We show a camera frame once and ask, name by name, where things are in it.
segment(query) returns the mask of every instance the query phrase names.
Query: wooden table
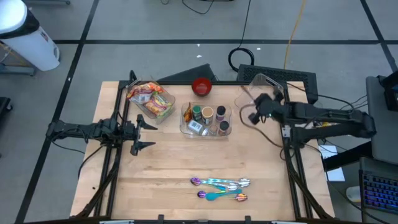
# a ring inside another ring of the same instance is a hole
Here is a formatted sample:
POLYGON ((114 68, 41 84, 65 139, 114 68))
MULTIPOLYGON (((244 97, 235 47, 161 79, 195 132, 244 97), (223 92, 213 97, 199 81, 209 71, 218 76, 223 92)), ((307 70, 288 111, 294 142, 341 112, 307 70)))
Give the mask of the wooden table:
MULTIPOLYGON (((304 88, 301 82, 293 82, 304 88)), ((94 115, 94 122, 111 116, 118 82, 103 82, 94 115)), ((130 154, 132 142, 125 142, 118 175, 113 207, 113 219, 157 219, 164 214, 167 220, 294 220, 286 164, 279 158, 280 149, 269 143, 260 133, 242 125, 235 99, 242 93, 237 85, 214 85, 205 98, 195 96, 191 86, 170 85, 164 88, 175 96, 176 110, 160 125, 147 116, 147 123, 157 131, 141 131, 141 141, 155 141, 138 156, 130 154), (205 101, 211 105, 229 104, 233 109, 232 133, 222 141, 186 138, 179 128, 181 106, 188 101, 205 101), (201 179, 251 179, 243 192, 245 202, 219 198, 209 202, 197 197, 199 190, 214 191, 210 187, 196 187, 191 177, 201 179)), ((305 93, 289 88, 291 101, 307 101, 305 93)), ((142 111, 130 105, 128 119, 135 122, 142 111)), ((261 128, 274 142, 282 144, 279 124, 268 119, 261 128)), ((316 141, 309 144, 317 147, 316 141)), ((90 141, 86 155, 99 146, 90 141)), ((82 210, 95 193, 100 182, 105 149, 93 156, 81 171, 71 215, 82 210)), ((328 186, 319 152, 306 147, 302 159, 308 188, 319 204, 334 216, 328 186)), ((298 190, 301 214, 305 216, 303 198, 298 190)), ((108 193, 104 195, 101 214, 104 214, 108 193)))

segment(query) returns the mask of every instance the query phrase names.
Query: white trash can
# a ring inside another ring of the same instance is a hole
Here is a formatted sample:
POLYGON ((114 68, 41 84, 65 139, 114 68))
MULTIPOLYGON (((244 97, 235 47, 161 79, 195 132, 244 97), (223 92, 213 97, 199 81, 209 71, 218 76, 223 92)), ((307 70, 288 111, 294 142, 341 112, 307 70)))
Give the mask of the white trash can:
POLYGON ((0 40, 41 71, 60 64, 59 48, 21 0, 0 0, 0 40))

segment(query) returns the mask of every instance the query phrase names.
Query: red cup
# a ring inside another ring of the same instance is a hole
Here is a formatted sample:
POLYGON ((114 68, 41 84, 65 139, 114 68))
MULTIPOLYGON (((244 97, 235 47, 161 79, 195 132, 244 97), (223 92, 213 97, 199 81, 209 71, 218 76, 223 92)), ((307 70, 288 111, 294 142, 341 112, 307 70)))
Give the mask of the red cup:
POLYGON ((197 78, 192 83, 192 90, 196 96, 206 96, 211 91, 211 81, 207 78, 197 78))

